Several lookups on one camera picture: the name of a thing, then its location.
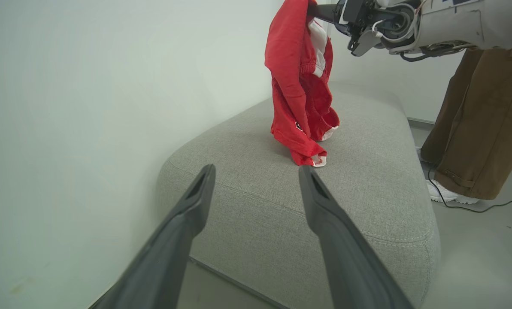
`gray floor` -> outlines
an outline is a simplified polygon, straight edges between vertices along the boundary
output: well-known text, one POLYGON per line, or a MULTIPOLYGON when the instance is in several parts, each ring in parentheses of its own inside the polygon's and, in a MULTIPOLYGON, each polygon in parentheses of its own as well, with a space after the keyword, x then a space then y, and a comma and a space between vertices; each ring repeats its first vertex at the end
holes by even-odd
MULTIPOLYGON (((412 130, 417 146, 428 135, 412 130)), ((512 200, 512 173, 487 207, 512 200)), ((512 204, 486 213, 433 203, 442 245, 442 265, 423 309, 512 309, 512 204)), ((271 309, 272 305, 194 264, 189 264, 179 309, 271 309)))

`person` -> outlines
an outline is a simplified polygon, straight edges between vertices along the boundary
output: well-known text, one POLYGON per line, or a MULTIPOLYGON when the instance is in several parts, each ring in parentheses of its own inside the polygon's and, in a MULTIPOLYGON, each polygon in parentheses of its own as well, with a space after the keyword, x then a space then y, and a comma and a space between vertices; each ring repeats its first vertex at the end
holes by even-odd
POLYGON ((466 51, 420 155, 436 166, 432 200, 497 197, 512 170, 512 49, 466 51))

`gray cushion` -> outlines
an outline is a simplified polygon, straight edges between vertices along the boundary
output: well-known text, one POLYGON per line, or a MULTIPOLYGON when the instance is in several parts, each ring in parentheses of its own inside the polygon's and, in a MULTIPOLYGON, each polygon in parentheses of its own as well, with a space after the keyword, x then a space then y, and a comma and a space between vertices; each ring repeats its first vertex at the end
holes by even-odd
MULTIPOLYGON (((416 307, 440 257, 436 219, 409 125, 392 96, 330 83, 340 128, 317 172, 416 307)), ((200 168, 217 178, 191 257, 292 309, 332 308, 317 237, 303 214, 298 167, 273 139, 271 100, 217 125, 162 167, 163 214, 200 168)))

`red garment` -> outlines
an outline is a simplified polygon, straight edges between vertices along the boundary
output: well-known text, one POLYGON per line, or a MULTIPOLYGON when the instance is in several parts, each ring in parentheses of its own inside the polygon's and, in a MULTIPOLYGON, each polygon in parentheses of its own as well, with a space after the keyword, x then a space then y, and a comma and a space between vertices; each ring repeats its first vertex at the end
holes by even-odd
POLYGON ((273 19, 265 48, 271 71, 275 117, 271 133, 291 150, 297 165, 326 164, 327 152, 315 141, 328 139, 340 125, 330 107, 328 78, 332 45, 307 6, 315 0, 285 0, 273 19))

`white sneaker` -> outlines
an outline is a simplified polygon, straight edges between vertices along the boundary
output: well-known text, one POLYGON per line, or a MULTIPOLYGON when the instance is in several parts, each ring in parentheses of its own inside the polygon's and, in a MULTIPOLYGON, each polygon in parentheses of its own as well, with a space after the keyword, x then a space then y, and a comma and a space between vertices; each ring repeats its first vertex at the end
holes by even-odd
POLYGON ((479 201, 478 198, 471 198, 471 197, 467 197, 467 196, 464 196, 464 195, 461 195, 458 193, 454 193, 452 191, 448 191, 444 186, 442 186, 436 180, 432 180, 432 181, 426 180, 426 183, 428 186, 429 197, 431 197, 432 201, 442 203, 442 199, 444 199, 445 202, 456 201, 458 203, 470 204, 470 205, 475 204, 479 201), (437 188, 435 188, 435 186, 433 186, 433 184, 431 182, 433 182, 433 184, 435 184, 437 186, 437 188, 439 188, 439 192, 441 192, 441 194, 439 194, 439 192, 437 192, 437 188))
POLYGON ((425 162, 427 164, 431 164, 431 162, 427 161, 427 160, 423 160, 422 158, 422 147, 416 147, 416 153, 418 154, 418 159, 420 160, 420 162, 425 162))

